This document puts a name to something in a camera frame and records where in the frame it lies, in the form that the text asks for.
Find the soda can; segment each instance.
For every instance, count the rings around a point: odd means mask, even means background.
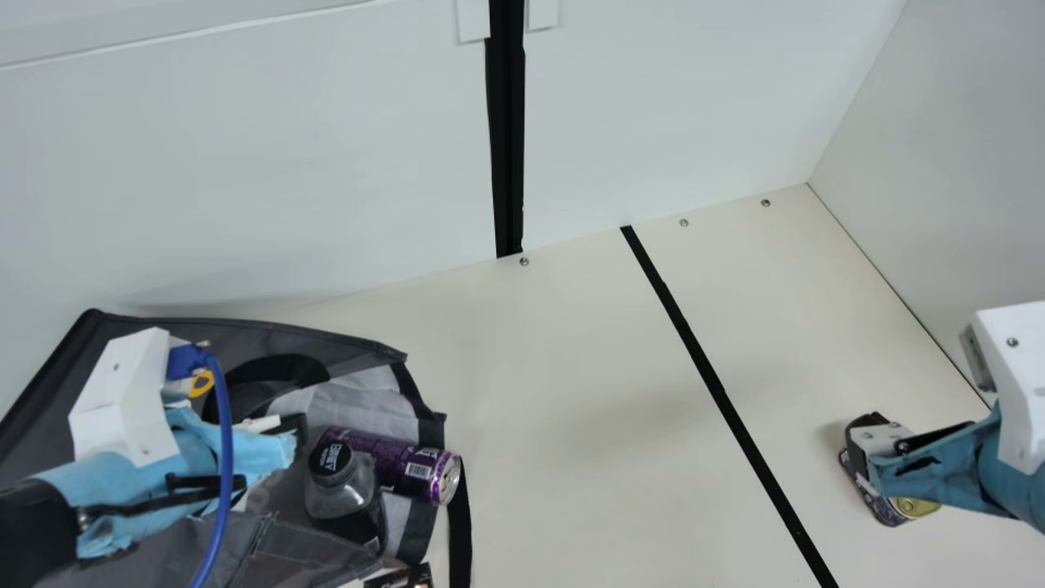
[[[461,483],[461,456],[450,451],[341,427],[327,429],[320,445],[334,441],[373,456],[378,484],[393,494],[445,505]]]

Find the yellow clip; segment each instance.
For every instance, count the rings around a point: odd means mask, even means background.
[[[198,399],[214,387],[214,375],[210,371],[206,371],[203,374],[196,376],[192,379],[192,387],[189,391],[190,399]]]

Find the can lid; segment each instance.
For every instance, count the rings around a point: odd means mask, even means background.
[[[352,448],[340,441],[321,443],[308,456],[308,471],[320,486],[333,487],[351,473]]]

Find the barcode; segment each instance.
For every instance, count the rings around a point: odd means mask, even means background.
[[[432,468],[427,466],[419,466],[417,464],[407,464],[407,475],[412,478],[421,478],[422,480],[428,479],[432,475]]]

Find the bag handle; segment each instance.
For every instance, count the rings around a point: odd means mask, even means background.
[[[237,366],[225,375],[232,422],[264,417],[272,402],[287,393],[266,382],[287,382],[301,390],[329,380],[330,373],[323,363],[301,354],[265,356]],[[213,394],[207,395],[204,401],[202,418],[207,423],[217,423],[217,403]]]

